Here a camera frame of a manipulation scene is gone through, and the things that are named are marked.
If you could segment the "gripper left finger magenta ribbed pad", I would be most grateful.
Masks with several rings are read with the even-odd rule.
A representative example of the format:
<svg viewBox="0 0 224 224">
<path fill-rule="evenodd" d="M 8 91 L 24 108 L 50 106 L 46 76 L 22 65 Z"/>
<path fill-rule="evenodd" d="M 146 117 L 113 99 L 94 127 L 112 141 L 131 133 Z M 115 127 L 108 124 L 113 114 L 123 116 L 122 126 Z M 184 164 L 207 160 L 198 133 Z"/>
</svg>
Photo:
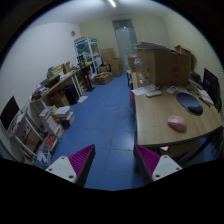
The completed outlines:
<svg viewBox="0 0 224 224">
<path fill-rule="evenodd" d="M 47 168 L 47 171 L 84 187 L 95 154 L 95 145 L 89 145 L 69 157 L 59 157 Z"/>
</svg>

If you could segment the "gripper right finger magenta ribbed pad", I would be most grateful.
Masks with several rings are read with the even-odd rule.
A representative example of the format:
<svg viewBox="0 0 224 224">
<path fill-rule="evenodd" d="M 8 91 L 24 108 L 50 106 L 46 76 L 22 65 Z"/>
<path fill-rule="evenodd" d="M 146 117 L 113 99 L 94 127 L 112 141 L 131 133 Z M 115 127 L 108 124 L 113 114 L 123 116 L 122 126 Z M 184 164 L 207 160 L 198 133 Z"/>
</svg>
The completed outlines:
<svg viewBox="0 0 224 224">
<path fill-rule="evenodd" d="M 134 146 L 133 154 L 136 161 L 136 170 L 140 172 L 145 185 L 182 169 L 168 155 L 160 156 L 138 144 Z"/>
</svg>

